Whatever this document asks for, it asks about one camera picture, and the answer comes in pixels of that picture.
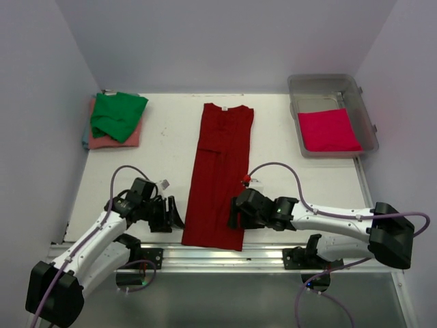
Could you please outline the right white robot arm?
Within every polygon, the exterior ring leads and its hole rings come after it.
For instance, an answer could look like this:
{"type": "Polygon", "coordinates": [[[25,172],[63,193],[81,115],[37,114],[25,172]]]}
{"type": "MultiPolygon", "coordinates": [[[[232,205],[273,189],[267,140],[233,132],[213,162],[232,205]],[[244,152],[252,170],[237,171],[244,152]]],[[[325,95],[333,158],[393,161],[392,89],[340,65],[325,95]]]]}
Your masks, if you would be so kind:
{"type": "Polygon", "coordinates": [[[411,266],[414,226],[382,202],[362,210],[316,208],[293,197],[271,200],[248,188],[231,199],[228,226],[313,231],[305,247],[285,253],[302,268],[332,268],[342,265],[345,258],[375,259],[394,269],[411,266]]]}

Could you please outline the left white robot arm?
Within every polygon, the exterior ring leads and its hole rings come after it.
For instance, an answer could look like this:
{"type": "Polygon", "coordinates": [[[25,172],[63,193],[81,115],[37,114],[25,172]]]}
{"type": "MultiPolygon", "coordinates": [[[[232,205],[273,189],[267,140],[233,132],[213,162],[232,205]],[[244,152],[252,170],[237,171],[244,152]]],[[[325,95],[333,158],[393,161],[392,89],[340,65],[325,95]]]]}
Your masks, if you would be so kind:
{"type": "Polygon", "coordinates": [[[147,253],[127,229],[144,221],[151,232],[183,229],[175,198],[165,197],[167,180],[135,178],[132,186],[111,193],[103,211],[82,237],[50,262],[39,261],[31,270],[25,309],[58,327],[69,327],[79,317],[85,299],[115,270],[133,269],[136,279],[122,280],[120,289],[130,294],[143,290],[146,273],[160,269],[163,252],[147,253]]]}

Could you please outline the dark red t-shirt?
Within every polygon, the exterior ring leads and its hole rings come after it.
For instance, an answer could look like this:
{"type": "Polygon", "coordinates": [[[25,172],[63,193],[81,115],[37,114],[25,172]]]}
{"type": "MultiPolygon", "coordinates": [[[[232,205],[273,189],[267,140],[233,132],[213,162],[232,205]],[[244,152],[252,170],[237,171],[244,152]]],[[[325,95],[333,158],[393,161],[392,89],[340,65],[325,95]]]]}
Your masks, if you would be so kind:
{"type": "Polygon", "coordinates": [[[242,228],[231,228],[231,201],[244,189],[254,110],[203,106],[182,244],[240,251],[242,228]]]}

